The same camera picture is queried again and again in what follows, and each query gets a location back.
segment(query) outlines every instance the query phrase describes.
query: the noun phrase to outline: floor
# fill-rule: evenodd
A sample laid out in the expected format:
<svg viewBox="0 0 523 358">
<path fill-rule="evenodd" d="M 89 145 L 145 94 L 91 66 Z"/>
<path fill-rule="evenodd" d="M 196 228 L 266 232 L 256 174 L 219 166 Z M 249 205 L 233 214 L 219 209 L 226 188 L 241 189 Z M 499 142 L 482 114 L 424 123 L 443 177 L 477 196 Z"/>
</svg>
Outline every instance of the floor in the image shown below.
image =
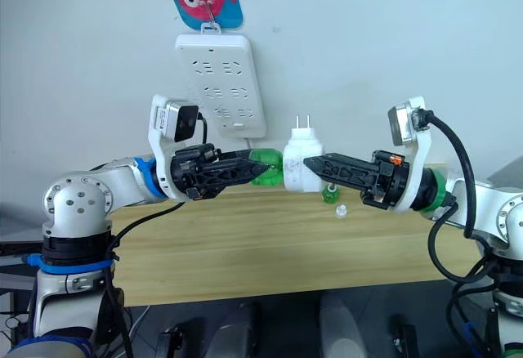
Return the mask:
<svg viewBox="0 0 523 358">
<path fill-rule="evenodd" d="M 391 284 L 337 293 L 358 322 L 369 357 L 397 357 L 392 344 L 390 318 L 401 314 L 416 326 L 421 357 L 464 357 L 445 323 L 445 304 L 451 284 L 431 281 Z M 214 332 L 227 314 L 241 302 L 261 308 L 259 358 L 300 356 L 318 358 L 319 333 L 316 314 L 322 292 L 291 293 L 245 299 L 158 305 L 150 308 L 133 341 L 135 356 L 153 358 L 160 332 L 186 323 L 195 344 L 194 357 L 205 352 Z M 144 307 L 133 307 L 136 319 Z"/>
</svg>

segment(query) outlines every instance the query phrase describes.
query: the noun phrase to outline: white charger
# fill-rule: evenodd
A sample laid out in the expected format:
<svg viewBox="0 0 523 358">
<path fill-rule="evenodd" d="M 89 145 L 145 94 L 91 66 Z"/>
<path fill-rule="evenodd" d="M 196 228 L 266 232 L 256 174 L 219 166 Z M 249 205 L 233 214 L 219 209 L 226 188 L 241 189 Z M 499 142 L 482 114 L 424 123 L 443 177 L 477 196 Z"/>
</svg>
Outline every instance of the white charger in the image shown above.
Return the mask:
<svg viewBox="0 0 523 358">
<path fill-rule="evenodd" d="M 285 188 L 293 192 L 321 192 L 321 178 L 303 163 L 303 159 L 323 154 L 324 147 L 311 128 L 309 114 L 306 128 L 300 128 L 300 118 L 296 116 L 296 127 L 291 130 L 291 138 L 284 149 Z"/>
</svg>

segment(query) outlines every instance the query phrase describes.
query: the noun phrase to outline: green ring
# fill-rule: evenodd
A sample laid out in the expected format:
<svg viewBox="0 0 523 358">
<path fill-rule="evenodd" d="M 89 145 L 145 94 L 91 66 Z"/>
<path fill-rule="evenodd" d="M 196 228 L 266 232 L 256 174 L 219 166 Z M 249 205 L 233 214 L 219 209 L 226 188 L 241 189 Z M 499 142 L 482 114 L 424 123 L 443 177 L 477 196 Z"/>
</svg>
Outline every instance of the green ring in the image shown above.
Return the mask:
<svg viewBox="0 0 523 358">
<path fill-rule="evenodd" d="M 434 178 L 436 179 L 436 183 L 438 185 L 438 191 L 436 192 L 436 196 L 434 197 L 432 204 L 428 207 L 425 207 L 424 209 L 420 209 L 420 213 L 428 213 L 440 207 L 443 204 L 445 194 L 447 193 L 447 189 L 445 187 L 447 185 L 447 180 L 445 180 L 443 174 L 441 174 L 438 170 L 433 170 L 431 168 L 429 170 L 432 172 L 432 174 L 434 174 Z"/>
</svg>

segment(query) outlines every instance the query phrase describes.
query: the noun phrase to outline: white power strip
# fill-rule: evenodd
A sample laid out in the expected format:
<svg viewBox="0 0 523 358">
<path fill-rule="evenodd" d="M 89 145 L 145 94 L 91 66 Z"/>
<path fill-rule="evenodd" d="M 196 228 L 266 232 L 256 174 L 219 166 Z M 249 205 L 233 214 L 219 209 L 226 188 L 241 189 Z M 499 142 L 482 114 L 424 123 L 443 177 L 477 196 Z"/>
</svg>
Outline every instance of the white power strip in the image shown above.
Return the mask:
<svg viewBox="0 0 523 358">
<path fill-rule="evenodd" d="M 249 41 L 242 35 L 182 34 L 177 59 L 197 101 L 227 137 L 264 137 L 266 123 Z"/>
</svg>

